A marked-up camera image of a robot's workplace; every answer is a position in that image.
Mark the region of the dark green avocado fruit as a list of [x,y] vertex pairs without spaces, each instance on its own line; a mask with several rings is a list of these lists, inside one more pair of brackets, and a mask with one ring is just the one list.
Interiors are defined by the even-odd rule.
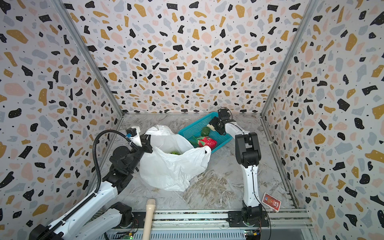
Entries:
[[203,127],[201,130],[201,136],[208,137],[210,132],[211,132],[211,129],[209,127]]

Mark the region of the red dragon fruit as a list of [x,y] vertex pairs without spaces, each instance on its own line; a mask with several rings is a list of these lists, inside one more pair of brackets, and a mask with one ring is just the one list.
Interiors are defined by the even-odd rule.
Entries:
[[211,150],[213,150],[217,146],[217,141],[206,136],[199,136],[199,137],[191,137],[188,139],[188,141],[195,147],[195,148],[202,148],[202,147],[209,147]]

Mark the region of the white plastic bag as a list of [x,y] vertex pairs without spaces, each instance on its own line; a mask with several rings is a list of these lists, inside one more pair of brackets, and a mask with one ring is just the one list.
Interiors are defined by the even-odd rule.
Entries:
[[153,152],[143,155],[139,174],[148,185],[165,191],[184,192],[190,186],[190,180],[207,169],[212,153],[209,147],[194,148],[183,136],[162,125],[149,128],[146,135],[151,135]]

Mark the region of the cream pear shaped fruit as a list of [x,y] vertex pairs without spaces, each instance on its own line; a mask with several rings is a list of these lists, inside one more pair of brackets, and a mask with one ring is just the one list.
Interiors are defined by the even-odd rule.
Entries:
[[211,131],[216,131],[216,129],[213,125],[208,124],[207,127],[209,127],[211,129]]

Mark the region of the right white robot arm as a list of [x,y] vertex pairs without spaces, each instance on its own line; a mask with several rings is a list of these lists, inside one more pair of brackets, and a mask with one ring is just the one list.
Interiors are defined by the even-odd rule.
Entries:
[[235,157],[241,166],[244,180],[244,197],[241,219],[247,226],[261,224],[271,225],[268,213],[262,205],[258,186],[258,167],[262,153],[257,133],[250,132],[233,119],[228,109],[220,109],[208,125],[218,134],[229,135],[235,140]]

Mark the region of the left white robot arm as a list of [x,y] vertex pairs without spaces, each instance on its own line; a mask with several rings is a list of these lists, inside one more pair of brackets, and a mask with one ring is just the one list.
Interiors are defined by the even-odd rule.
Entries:
[[49,225],[35,227],[29,239],[86,240],[105,236],[115,227],[138,229],[139,221],[135,219],[132,208],[121,202],[114,203],[95,220],[92,217],[128,186],[144,154],[152,153],[151,137],[141,135],[139,139],[141,146],[136,146],[129,138],[129,147],[116,148],[110,158],[110,170],[98,181],[96,189]]

